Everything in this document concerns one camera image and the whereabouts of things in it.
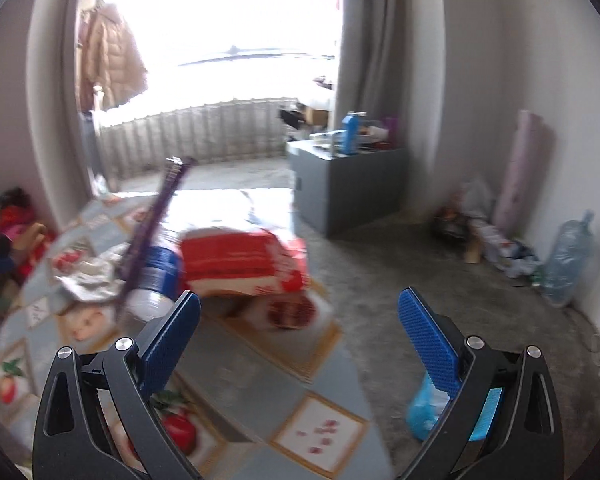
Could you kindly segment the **blue detergent bottle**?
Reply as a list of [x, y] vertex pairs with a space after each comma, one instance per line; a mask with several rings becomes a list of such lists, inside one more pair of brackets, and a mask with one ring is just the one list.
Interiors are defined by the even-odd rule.
[[358, 132], [365, 112], [350, 112], [343, 118], [343, 130], [340, 152], [345, 155], [354, 155], [358, 152]]

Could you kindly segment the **red snack bag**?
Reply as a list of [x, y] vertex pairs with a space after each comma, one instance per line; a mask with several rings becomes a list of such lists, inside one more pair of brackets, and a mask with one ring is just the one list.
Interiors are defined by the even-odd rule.
[[189, 231], [180, 248], [184, 282], [201, 298], [286, 294], [309, 284], [306, 244], [285, 230]]

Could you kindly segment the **beige hanging jacket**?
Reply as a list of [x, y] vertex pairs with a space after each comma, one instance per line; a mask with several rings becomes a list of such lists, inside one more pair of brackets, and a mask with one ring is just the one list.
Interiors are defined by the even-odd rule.
[[147, 88], [147, 70], [132, 30], [114, 4], [83, 12], [80, 56], [80, 110], [94, 110], [94, 88], [104, 92], [102, 110], [126, 104]]

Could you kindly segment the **blue mesh wastebasket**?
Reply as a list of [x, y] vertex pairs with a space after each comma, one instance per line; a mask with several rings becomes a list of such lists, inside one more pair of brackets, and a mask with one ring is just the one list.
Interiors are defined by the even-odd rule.
[[[470, 442], [482, 441], [488, 435], [500, 403], [501, 394], [501, 388], [493, 388], [489, 391], [474, 430], [469, 437]], [[450, 402], [449, 395], [437, 389], [430, 376], [425, 374], [422, 385], [406, 410], [405, 421], [411, 434], [417, 440], [424, 442]]]

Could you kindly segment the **pink rolled mat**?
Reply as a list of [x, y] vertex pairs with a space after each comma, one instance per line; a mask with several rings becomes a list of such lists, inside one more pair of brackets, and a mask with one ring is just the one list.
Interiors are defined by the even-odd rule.
[[504, 235], [514, 232], [524, 209], [524, 200], [542, 148], [541, 116], [520, 110], [512, 150], [504, 174], [501, 194], [492, 214], [493, 225]]

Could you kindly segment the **grey cabinet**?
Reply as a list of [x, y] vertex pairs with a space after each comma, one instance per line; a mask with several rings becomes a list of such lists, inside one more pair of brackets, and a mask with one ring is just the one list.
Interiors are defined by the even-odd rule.
[[333, 155], [304, 140], [289, 142], [287, 156], [294, 173], [294, 206], [324, 237], [401, 208], [407, 163], [403, 148]]

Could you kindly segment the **purple snack bag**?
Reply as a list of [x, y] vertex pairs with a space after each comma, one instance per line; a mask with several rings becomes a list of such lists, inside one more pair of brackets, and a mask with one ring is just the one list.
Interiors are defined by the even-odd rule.
[[122, 279], [123, 284], [114, 305], [119, 311], [125, 305], [126, 296], [129, 295], [130, 291], [137, 284], [140, 269], [146, 260], [148, 248], [162, 217], [166, 213], [166, 208], [168, 208], [172, 196], [178, 189], [181, 180], [184, 179], [186, 172], [196, 165], [196, 160], [190, 156], [172, 156], [166, 159], [166, 173], [164, 174], [157, 197], [149, 206], [143, 220], [135, 228], [129, 247], [122, 258], [121, 266], [118, 270], [118, 278]]

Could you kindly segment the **clear water jug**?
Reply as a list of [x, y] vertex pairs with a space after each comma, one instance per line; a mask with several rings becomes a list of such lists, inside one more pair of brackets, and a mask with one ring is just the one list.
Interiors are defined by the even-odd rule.
[[581, 219], [568, 220], [560, 228], [550, 256], [543, 266], [541, 292], [555, 308], [570, 303], [588, 256], [592, 252], [594, 235], [591, 223], [594, 212], [586, 210]]

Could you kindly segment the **grey curtain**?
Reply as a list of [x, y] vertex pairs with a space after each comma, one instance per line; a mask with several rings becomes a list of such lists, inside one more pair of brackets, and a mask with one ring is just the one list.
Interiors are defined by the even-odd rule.
[[434, 166], [445, 85], [443, 0], [341, 0], [338, 72], [330, 123], [349, 112], [396, 119], [406, 151], [404, 206], [434, 208]]

